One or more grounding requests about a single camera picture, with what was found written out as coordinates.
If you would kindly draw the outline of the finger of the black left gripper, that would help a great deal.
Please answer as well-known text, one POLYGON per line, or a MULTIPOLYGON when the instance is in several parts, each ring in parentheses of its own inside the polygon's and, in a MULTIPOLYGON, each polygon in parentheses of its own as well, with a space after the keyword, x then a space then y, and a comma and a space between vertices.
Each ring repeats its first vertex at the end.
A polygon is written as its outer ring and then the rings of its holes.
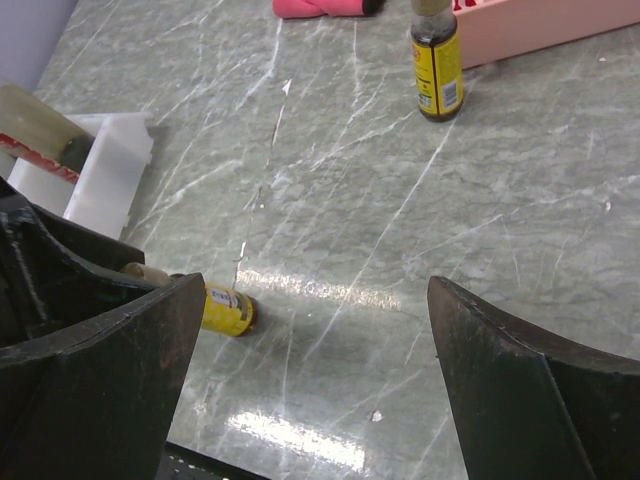
POLYGON ((46 228, 46 213, 1 183, 1 343, 81 345, 128 324, 170 320, 170 290, 87 261, 46 228))

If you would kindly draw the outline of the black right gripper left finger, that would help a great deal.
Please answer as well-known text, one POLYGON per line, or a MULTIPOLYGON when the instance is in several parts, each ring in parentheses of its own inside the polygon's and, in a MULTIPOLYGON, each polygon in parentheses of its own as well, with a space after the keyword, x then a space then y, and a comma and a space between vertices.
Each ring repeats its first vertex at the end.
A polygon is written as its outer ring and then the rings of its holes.
POLYGON ((201 274, 189 274, 2 348, 2 478, 154 478, 204 299, 201 274))

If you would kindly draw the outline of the yellow label sauce bottle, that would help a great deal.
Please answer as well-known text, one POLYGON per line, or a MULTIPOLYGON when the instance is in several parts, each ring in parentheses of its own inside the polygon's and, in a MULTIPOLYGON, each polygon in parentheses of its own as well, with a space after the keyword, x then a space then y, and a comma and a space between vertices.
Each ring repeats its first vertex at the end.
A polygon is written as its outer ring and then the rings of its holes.
POLYGON ((410 29, 418 107, 423 116, 443 122, 464 102, 458 22, 452 1, 411 2, 410 29))

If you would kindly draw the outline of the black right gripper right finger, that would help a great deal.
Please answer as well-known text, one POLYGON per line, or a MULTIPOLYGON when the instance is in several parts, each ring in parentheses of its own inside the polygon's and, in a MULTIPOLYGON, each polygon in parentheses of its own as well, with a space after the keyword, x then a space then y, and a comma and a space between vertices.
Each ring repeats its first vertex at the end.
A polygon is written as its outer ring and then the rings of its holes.
POLYGON ((471 479, 636 479, 639 363, 569 340, 442 276, 427 302, 471 479))

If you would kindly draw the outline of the small yellow label bottle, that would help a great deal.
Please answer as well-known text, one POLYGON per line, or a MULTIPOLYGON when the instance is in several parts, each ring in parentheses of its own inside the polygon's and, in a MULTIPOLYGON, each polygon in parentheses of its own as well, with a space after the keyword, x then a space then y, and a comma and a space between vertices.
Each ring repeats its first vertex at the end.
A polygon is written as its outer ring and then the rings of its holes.
MULTIPOLYGON (((182 277, 141 263, 126 264, 121 273, 155 286, 165 286, 182 277)), ((213 283, 205 284, 206 299, 201 327, 229 337, 247 335, 255 327, 258 309, 248 295, 213 283)))

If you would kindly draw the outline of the white plastic divided tray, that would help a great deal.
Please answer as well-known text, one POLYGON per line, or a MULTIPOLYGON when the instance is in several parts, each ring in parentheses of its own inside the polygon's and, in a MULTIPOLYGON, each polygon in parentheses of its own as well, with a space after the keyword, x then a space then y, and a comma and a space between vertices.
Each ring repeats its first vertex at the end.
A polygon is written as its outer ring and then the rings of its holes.
POLYGON ((76 184, 18 159, 8 183, 32 203, 68 221, 119 239, 142 174, 152 159, 149 112, 70 115, 95 136, 76 184))

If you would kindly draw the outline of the dark soy sauce bottle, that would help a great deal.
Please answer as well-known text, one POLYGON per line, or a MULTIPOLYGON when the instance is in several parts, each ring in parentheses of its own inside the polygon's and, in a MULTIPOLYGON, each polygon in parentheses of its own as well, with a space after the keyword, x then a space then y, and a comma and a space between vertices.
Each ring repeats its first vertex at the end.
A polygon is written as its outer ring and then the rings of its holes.
POLYGON ((20 86, 1 84, 1 150, 75 184, 95 137, 20 86))

